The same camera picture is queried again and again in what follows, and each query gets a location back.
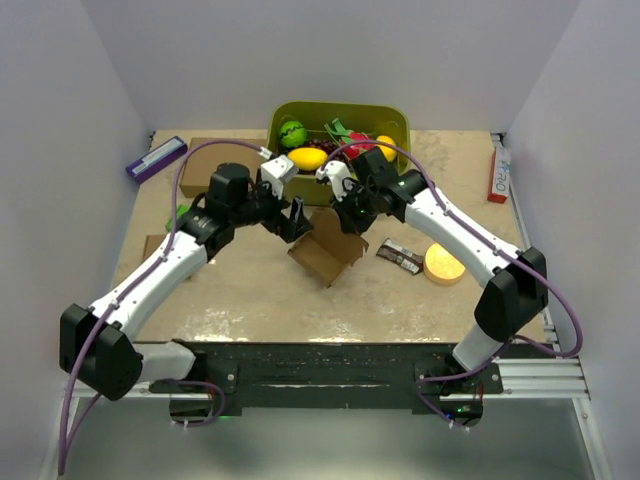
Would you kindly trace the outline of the brown snack wrapper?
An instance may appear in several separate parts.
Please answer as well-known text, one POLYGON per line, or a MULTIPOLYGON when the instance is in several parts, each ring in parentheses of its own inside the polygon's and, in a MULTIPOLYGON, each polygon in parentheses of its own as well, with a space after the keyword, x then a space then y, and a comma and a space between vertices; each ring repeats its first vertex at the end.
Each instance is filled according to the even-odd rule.
POLYGON ((418 275, 424 271, 423 257, 402 247, 391 238, 383 241, 376 251, 376 256, 394 263, 412 275, 418 275))

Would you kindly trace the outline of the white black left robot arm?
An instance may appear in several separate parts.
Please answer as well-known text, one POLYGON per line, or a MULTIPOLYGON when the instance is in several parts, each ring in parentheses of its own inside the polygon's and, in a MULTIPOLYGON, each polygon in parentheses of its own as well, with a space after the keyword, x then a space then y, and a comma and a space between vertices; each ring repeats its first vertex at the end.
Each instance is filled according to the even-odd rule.
POLYGON ((172 379, 185 392, 200 390, 207 368, 192 350, 175 342, 135 348, 133 342, 155 310, 228 245, 237 229, 260 224, 287 243, 311 230, 303 201, 284 196, 297 172, 285 156, 263 163, 256 180, 241 164, 219 166, 208 190, 133 274, 90 306, 73 304, 62 313, 61 368, 112 401, 140 381, 172 379))

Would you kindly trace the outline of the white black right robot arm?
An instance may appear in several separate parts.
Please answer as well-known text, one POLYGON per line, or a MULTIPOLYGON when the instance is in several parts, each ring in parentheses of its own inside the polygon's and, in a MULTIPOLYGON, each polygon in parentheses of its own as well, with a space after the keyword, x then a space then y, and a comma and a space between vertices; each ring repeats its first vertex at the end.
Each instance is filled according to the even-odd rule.
POLYGON ((466 393, 476 386, 480 366, 547 306, 547 265, 540 251, 521 250, 492 235, 421 171, 398 173, 381 149, 367 150, 349 164, 330 160, 316 179, 330 185, 343 232, 361 235, 378 216, 393 216, 440 244, 481 287, 475 324, 454 347, 453 362, 445 369, 452 390, 466 393))

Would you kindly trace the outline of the large closed cardboard box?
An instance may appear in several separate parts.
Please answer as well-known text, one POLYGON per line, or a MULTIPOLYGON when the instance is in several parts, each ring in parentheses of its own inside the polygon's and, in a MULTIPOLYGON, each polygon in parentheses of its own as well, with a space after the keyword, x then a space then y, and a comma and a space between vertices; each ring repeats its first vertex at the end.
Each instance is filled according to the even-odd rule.
POLYGON ((208 190, 211 176, 224 163, 238 163, 247 167, 251 178, 256 180, 257 172, 264 160, 256 151, 235 144, 216 144, 193 153, 187 161, 179 188, 186 198, 208 190))

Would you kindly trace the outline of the green small box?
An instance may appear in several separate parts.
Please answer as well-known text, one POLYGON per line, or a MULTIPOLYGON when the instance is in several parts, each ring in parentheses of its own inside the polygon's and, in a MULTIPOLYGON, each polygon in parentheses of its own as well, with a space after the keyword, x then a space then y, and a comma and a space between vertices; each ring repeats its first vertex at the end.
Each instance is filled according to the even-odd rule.
POLYGON ((171 215, 165 224, 165 231, 169 233, 173 228, 173 220, 179 220, 182 215, 184 215, 190 206, 185 204, 179 204, 176 206, 175 214, 171 215))

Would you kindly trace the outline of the purple rectangular box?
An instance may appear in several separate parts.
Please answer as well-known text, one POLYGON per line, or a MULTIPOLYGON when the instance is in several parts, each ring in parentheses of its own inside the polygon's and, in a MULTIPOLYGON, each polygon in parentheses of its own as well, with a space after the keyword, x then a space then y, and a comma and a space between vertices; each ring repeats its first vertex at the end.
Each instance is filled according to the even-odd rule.
POLYGON ((178 160, 187 150, 188 145, 180 137, 174 136, 129 164, 125 171, 140 185, 178 160))

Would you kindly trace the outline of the small brown cardboard box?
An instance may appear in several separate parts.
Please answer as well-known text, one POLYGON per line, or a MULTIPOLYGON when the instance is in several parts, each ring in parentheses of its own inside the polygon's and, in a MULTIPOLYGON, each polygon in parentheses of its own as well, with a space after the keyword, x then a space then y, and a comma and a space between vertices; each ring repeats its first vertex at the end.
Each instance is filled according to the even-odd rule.
POLYGON ((184 259, 198 248, 195 239, 183 232, 178 232, 173 238, 169 252, 166 253, 165 249, 169 244, 168 240, 169 235, 149 235, 144 245, 141 265, 148 267, 157 258, 161 258, 161 264, 154 270, 156 277, 166 277, 171 268, 180 265, 181 272, 188 272, 184 279, 190 280, 194 269, 185 267, 183 263, 184 259))

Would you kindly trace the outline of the red white toothpaste box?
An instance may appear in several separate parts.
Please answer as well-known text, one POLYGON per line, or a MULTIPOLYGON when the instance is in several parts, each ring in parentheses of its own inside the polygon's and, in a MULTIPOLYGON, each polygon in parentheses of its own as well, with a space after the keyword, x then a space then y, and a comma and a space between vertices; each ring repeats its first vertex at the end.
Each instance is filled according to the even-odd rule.
POLYGON ((487 193, 489 202, 504 204, 509 198, 510 165, 510 152, 504 146, 496 146, 490 169, 487 193))

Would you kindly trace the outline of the yellow toy mango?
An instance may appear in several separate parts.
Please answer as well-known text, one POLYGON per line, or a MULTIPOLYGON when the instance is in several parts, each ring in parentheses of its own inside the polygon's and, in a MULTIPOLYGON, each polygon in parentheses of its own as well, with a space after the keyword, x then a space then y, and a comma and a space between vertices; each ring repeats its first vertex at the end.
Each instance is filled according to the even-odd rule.
POLYGON ((328 154, 315 147, 299 147, 288 152, 287 157, 294 162, 299 170, 311 172, 325 163, 328 154))

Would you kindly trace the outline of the yellow toy lemon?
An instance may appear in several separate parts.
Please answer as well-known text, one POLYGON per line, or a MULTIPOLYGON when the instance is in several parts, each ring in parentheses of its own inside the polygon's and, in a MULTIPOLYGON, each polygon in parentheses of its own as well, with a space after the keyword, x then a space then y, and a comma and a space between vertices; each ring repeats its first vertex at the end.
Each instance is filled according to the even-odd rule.
POLYGON ((397 152, 394 149, 394 146, 395 146, 394 140, 389 136, 379 135, 376 138, 376 142, 377 142, 376 146, 381 150, 385 159, 389 163, 394 162, 395 159, 397 158, 397 152))

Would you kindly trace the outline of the green toy watermelon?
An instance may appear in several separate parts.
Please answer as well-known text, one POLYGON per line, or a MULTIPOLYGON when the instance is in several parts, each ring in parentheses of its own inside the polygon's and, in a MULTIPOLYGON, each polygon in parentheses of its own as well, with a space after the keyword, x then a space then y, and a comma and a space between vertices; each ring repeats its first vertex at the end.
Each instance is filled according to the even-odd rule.
POLYGON ((302 146, 307 136, 308 131, 301 122, 289 120, 280 127, 279 143, 287 149, 294 149, 302 146))

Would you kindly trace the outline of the dark toy grapes bunch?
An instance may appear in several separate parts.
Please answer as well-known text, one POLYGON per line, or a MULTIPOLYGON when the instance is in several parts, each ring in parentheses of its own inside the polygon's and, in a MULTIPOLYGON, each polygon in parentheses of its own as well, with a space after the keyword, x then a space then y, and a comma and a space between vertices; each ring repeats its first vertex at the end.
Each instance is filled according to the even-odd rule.
POLYGON ((305 147, 316 148, 324 151, 327 155, 337 149, 337 145, 332 140, 327 139, 311 139, 305 144, 305 147))

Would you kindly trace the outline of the pink toy dragon fruit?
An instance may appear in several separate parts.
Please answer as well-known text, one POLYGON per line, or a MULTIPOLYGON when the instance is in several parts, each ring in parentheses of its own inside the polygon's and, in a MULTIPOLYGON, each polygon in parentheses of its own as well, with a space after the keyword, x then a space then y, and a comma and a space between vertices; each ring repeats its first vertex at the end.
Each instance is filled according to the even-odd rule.
POLYGON ((336 146, 345 146, 341 155, 347 163, 361 153, 375 148, 375 145, 370 143, 371 138, 368 135, 346 128, 338 118, 325 123, 324 128, 336 146))

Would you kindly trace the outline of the olive green plastic bin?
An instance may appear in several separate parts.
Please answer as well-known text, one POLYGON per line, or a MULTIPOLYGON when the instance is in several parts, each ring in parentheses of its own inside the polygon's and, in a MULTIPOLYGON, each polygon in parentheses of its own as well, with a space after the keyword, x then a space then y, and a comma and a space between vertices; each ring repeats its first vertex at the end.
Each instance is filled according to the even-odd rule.
MULTIPOLYGON (((357 134, 365 134, 371 139, 380 135, 390 137, 401 149, 410 151, 410 126, 406 115, 393 107, 369 104, 292 101, 276 108, 272 114, 267 134, 267 148, 278 155, 287 149, 280 144, 280 130, 287 121, 299 121, 307 130, 307 140, 329 141, 332 149, 337 144, 324 128, 331 125, 333 120, 339 120, 346 130, 353 130, 357 134)), ((404 156, 397 156, 390 162, 399 174, 404 174, 411 167, 411 163, 404 156)), ((298 174, 288 183, 285 193, 288 197, 299 196, 305 205, 328 206, 332 191, 330 185, 316 182, 315 173, 298 174)))

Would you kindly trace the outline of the round yellow sponge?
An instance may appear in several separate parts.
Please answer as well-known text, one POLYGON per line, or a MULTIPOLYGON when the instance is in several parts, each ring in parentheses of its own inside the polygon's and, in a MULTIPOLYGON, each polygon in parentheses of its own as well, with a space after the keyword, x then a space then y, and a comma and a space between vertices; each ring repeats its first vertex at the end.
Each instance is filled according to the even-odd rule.
POLYGON ((438 243, 430 245, 423 258, 424 275, 433 283, 451 286, 466 273, 465 266, 438 243))

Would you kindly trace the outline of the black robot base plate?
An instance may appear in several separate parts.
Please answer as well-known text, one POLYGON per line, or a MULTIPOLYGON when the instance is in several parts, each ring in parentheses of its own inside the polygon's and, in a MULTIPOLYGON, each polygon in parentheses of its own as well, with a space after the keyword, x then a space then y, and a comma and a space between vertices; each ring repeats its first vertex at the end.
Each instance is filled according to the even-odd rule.
POLYGON ((194 342, 196 362, 183 386, 151 384, 153 393, 220 387, 225 414, 245 408, 410 409, 423 412, 455 395, 500 394, 495 364, 455 376, 449 344, 194 342))

